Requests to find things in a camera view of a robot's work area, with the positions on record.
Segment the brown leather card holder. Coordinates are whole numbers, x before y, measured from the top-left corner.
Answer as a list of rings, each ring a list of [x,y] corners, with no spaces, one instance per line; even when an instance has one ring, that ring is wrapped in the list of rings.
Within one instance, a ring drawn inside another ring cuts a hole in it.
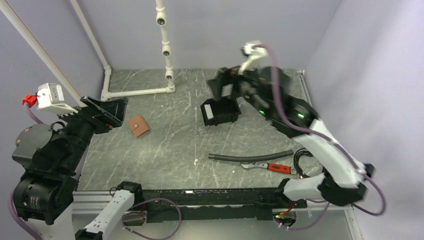
[[[136,115],[127,121],[128,127],[132,134],[136,137],[142,137],[151,131],[150,126],[142,115]]]

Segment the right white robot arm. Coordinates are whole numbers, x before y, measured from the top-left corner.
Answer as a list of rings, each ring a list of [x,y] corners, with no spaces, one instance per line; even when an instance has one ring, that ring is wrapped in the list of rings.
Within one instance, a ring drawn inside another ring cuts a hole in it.
[[[301,199],[323,199],[336,206],[355,204],[367,193],[374,166],[361,163],[332,136],[318,112],[305,100],[287,91],[290,78],[280,68],[264,67],[239,73],[239,67],[220,68],[206,83],[214,100],[223,98],[225,86],[231,99],[243,98],[280,133],[308,150],[323,166],[319,175],[282,180],[276,203],[289,207]]]

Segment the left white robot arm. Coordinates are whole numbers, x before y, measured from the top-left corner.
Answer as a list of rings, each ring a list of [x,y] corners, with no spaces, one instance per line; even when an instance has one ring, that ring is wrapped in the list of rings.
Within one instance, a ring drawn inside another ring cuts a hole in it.
[[[84,106],[53,106],[60,129],[37,123],[16,138],[12,159],[25,172],[12,193],[9,210],[37,240],[105,240],[128,209],[144,203],[142,186],[124,181],[93,222],[74,231],[76,169],[94,135],[122,126],[128,99],[100,101],[83,96]]]

